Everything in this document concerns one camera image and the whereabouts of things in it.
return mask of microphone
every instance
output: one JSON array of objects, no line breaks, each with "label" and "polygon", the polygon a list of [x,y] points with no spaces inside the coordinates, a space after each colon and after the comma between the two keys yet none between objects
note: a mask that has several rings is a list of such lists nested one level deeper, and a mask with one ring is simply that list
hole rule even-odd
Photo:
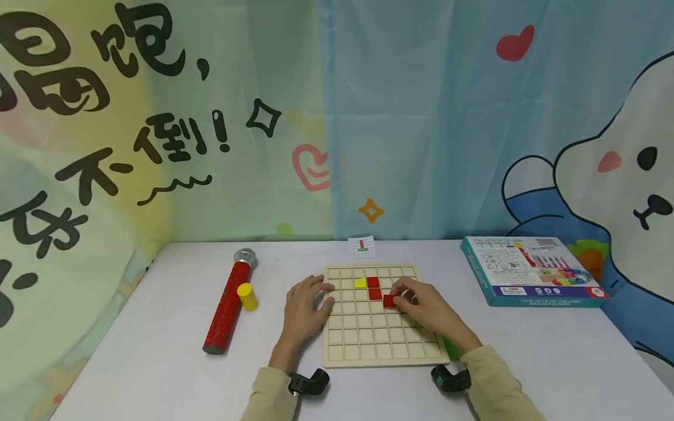
[{"label": "microphone", "polygon": [[220,303],[213,315],[211,327],[206,335],[205,353],[222,355],[227,350],[234,333],[237,316],[241,311],[241,301],[237,288],[248,281],[249,275],[257,265],[257,257],[251,249],[241,249],[234,253],[234,266],[220,297]]}]

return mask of hand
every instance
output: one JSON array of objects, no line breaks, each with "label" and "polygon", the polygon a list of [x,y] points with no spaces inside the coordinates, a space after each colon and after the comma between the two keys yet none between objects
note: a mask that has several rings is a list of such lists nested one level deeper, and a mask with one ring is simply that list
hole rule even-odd
[{"label": "hand", "polygon": [[288,291],[283,331],[272,352],[270,367],[290,375],[300,347],[328,320],[335,303],[334,298],[330,297],[316,310],[313,307],[314,298],[321,291],[333,289],[334,285],[323,283],[323,275],[309,275]]},{"label": "hand", "polygon": [[[390,294],[400,310],[426,329],[448,338],[462,354],[482,346],[477,335],[431,284],[403,277],[393,284]],[[413,296],[416,296],[415,303],[411,300]]]}]

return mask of green block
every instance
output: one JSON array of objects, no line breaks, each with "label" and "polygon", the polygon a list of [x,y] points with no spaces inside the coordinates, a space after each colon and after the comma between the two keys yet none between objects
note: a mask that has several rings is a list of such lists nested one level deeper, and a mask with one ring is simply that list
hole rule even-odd
[{"label": "green block", "polygon": [[456,346],[444,336],[442,337],[442,342],[445,343],[445,349],[447,350],[447,355],[450,356],[450,361],[457,361],[459,357],[461,357],[461,354],[459,354],[459,350],[456,349]]}]

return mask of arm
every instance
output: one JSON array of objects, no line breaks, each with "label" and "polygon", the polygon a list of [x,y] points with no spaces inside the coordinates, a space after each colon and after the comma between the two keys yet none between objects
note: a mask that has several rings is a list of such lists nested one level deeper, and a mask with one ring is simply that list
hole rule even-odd
[{"label": "arm", "polygon": [[491,346],[469,351],[461,361],[472,381],[468,398],[482,421],[545,421]]},{"label": "arm", "polygon": [[328,298],[317,311],[313,307],[313,299],[321,291],[333,289],[333,285],[323,283],[323,275],[310,275],[290,289],[286,295],[283,332],[274,346],[269,365],[257,372],[253,393],[241,421],[293,419],[297,397],[288,390],[290,374],[302,344],[325,323],[334,305],[334,298]]},{"label": "arm", "polygon": [[400,278],[391,295],[400,310],[456,345],[470,372],[468,397],[481,421],[545,421],[494,349],[482,345],[432,285]]}]

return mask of cartoon dog face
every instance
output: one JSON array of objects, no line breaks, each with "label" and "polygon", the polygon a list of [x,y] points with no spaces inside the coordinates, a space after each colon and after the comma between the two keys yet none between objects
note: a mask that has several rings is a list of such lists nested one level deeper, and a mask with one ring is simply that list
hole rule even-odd
[{"label": "cartoon dog face", "polygon": [[568,146],[555,183],[577,216],[606,228],[616,268],[674,301],[674,58],[654,62],[597,137]]}]

